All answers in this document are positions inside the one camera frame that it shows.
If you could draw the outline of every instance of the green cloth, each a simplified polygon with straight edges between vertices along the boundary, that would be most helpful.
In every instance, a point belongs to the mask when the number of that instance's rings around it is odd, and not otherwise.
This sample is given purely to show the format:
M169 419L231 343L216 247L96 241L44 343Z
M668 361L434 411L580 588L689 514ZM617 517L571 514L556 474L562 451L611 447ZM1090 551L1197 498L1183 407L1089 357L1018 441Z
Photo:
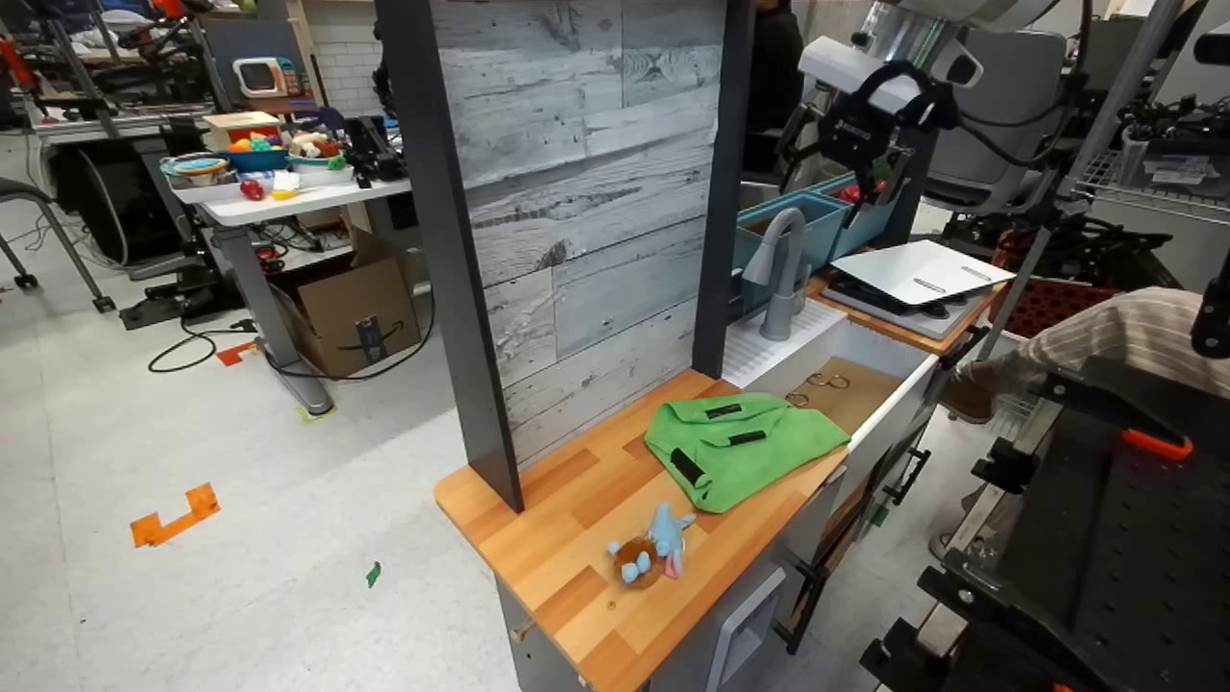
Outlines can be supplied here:
M644 441L698 511L729 511L849 434L813 407L743 391L657 407Z

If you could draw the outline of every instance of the black chair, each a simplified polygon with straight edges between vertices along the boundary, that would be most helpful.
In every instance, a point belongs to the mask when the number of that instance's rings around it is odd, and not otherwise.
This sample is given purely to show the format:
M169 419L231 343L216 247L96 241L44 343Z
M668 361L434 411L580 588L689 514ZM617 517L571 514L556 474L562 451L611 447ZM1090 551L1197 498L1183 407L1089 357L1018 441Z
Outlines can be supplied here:
M66 247L70 260L75 266L80 282L87 284L92 307L96 307L96 312L116 312L116 298L98 293L98 284L92 282L87 266L80 260L71 238L66 233L60 218L53 216L49 196L43 196L43 188L34 188L34 183L2 179L2 175L0 175L0 205L12 205L12 200L38 205L44 227L49 227L53 238ZM0 252L12 260L14 284L19 284L24 293L34 293L34 288L38 288L34 274L25 274L25 266L14 259L14 248L12 248L2 238L0 238Z

